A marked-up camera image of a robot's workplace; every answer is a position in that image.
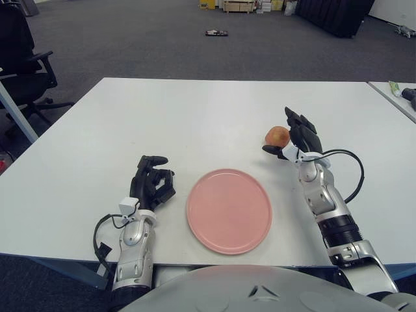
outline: chair armrest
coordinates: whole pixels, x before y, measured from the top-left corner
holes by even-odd
[[[50,56],[53,52],[48,51],[45,53],[37,53],[31,57],[28,57],[25,59],[25,62],[36,62],[38,60],[41,60],[42,63],[44,63],[44,67],[49,75],[50,79],[50,88],[54,88],[58,85],[57,78],[55,77],[55,73],[53,72],[52,66],[49,63],[48,56]]]
[[[48,51],[45,53],[37,53],[35,55],[32,55],[31,57],[25,58],[25,62],[34,62],[36,60],[44,60],[48,56],[50,56],[52,53],[53,53],[52,51]]]

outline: silver arm segment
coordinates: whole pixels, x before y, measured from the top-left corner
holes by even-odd
[[[139,285],[151,289],[153,258],[151,249],[155,238],[155,213],[138,210],[133,221],[124,227],[120,235],[121,254],[117,264],[112,289]]]
[[[299,169],[305,200],[319,225],[331,262],[340,269],[340,278],[364,295],[397,293],[397,286],[371,243],[362,239],[351,212],[335,188],[333,175],[328,170],[329,161],[311,161],[322,155],[304,153],[292,142],[282,152]]]

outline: black cabinet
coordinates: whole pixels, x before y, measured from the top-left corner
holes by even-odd
[[[298,0],[296,13],[336,36],[351,37],[373,4],[374,0]]]

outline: floor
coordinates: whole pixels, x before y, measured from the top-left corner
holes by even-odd
[[[354,39],[336,38],[281,12],[225,14],[191,0],[52,0],[28,18],[36,51],[52,50],[58,86],[45,94],[77,101],[103,77],[266,81],[416,82],[415,39],[366,18]],[[223,29],[226,38],[204,32]],[[53,121],[67,109],[46,112]],[[0,115],[0,143],[15,156],[28,147]],[[42,134],[47,127],[29,120]],[[105,293],[28,259],[0,257],[3,311],[104,311]],[[415,279],[406,285],[416,285]]]

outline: white wall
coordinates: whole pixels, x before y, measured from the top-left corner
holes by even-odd
[[[416,30],[416,0],[375,0],[370,15]]]

